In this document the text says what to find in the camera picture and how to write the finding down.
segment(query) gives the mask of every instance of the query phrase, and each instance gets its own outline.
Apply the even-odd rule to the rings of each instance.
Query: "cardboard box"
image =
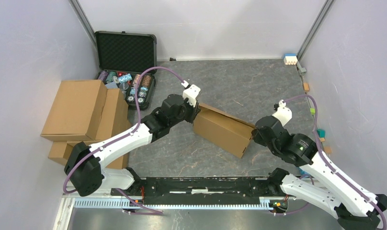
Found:
[[[252,140],[255,125],[203,103],[199,107],[201,112],[193,122],[193,131],[241,158]]]
[[[106,92],[101,80],[62,81],[41,136],[52,141],[95,140]]]
[[[106,140],[126,131],[127,125],[130,124],[127,120],[127,111],[128,104],[120,89],[108,89],[95,140]]]
[[[99,124],[96,138],[98,140],[84,141],[86,145],[98,143],[116,136],[128,130],[132,125],[127,119],[128,105],[123,98],[120,89],[108,89],[106,103],[102,112],[101,123]],[[68,141],[67,144],[74,147],[79,141]],[[129,154],[125,154],[112,163],[107,168],[124,169],[128,166]]]
[[[54,141],[48,158],[65,166],[71,155],[72,149],[73,146],[68,145],[66,141]]]

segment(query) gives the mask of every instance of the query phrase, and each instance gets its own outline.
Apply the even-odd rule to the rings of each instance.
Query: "metal pole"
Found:
[[[304,42],[302,43],[301,48],[298,51],[298,54],[297,54],[298,60],[301,60],[302,57],[304,56],[306,49],[309,47],[310,43],[312,42],[313,37],[315,36],[320,25],[322,24],[323,20],[325,19],[326,15],[328,14],[334,1],[335,0],[326,0],[322,9],[320,9],[320,12],[319,12],[315,22],[313,23],[312,28],[310,28],[310,31],[307,34],[307,37],[305,38]]]
[[[86,17],[85,12],[83,11],[82,7],[80,6],[80,3],[78,0],[68,0],[71,4],[72,8],[74,9],[75,13],[77,14],[80,23],[82,24],[83,28],[86,31],[86,34],[91,39],[93,45],[96,46],[96,38],[95,38],[95,32],[93,31],[93,28],[91,26],[91,23],[89,22],[88,18]]]

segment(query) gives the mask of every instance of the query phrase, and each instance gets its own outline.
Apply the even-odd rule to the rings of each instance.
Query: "open case lid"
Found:
[[[157,66],[157,39],[153,34],[97,31],[95,36],[101,69],[142,73]]]

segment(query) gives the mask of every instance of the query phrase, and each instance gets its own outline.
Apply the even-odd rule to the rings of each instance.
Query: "white wall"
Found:
[[[39,135],[61,80],[94,77],[95,52],[67,0],[0,1],[0,230],[52,228],[65,174]]]
[[[301,63],[334,161],[387,195],[387,0],[336,1]]]
[[[158,59],[296,53],[325,0],[79,0],[95,31],[155,34]]]

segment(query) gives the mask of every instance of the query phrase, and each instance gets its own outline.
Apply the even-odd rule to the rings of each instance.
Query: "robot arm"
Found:
[[[302,198],[325,210],[337,218],[345,229],[349,229],[350,226],[354,228],[370,226],[368,229],[375,229],[380,220],[377,217],[378,212],[374,210],[370,201],[385,211],[387,209],[387,196],[376,195],[361,187],[341,171],[323,152],[323,157],[336,170],[335,172],[331,171],[319,155],[316,143],[312,139],[304,134],[289,134],[284,129],[283,126],[292,118],[292,113],[286,104],[280,101],[274,108],[276,113],[257,121],[256,129],[253,131],[254,141],[267,146],[273,155],[300,167],[317,178],[329,189],[330,194],[311,185],[299,184],[297,180],[294,180],[295,177],[288,172],[286,172],[286,176],[281,178],[280,189],[286,194]],[[349,184],[336,175],[337,173],[346,178],[350,184],[360,188],[370,198],[370,201],[361,197]]]
[[[200,89],[188,84],[184,87],[183,96],[169,95],[161,107],[141,120],[141,124],[90,146],[84,142],[75,145],[64,168],[67,175],[79,161],[93,153],[75,169],[70,178],[80,196],[88,196],[98,188],[127,189],[134,181],[132,174],[126,169],[106,169],[106,166],[120,156],[167,135],[181,121],[193,123],[200,111],[196,100]]]

